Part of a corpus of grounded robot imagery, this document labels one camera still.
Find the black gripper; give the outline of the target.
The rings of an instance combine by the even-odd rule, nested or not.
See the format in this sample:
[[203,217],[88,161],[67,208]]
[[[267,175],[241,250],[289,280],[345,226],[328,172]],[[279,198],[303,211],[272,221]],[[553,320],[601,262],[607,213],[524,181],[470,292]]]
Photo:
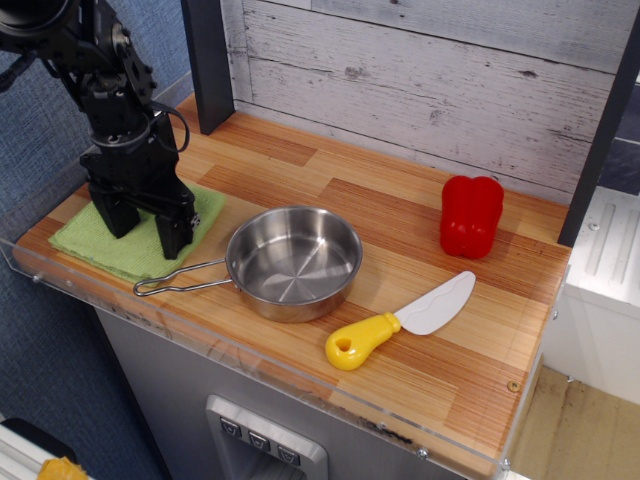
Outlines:
[[153,118],[150,132],[132,147],[101,147],[80,163],[89,193],[109,232],[117,239],[140,222],[137,209],[155,214],[164,257],[175,260],[193,242],[201,223],[194,195],[178,178],[178,146],[169,116]]

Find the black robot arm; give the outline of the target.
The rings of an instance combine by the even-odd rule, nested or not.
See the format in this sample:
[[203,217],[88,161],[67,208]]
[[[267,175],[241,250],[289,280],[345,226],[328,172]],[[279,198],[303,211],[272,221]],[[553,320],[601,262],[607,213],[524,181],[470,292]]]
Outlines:
[[17,60],[1,75],[7,90],[35,60],[60,79],[89,121],[97,152],[80,163],[100,217],[116,238],[141,212],[154,215],[165,258],[191,244],[194,195],[178,178],[174,109],[153,99],[153,70],[105,1],[4,1],[1,48]]

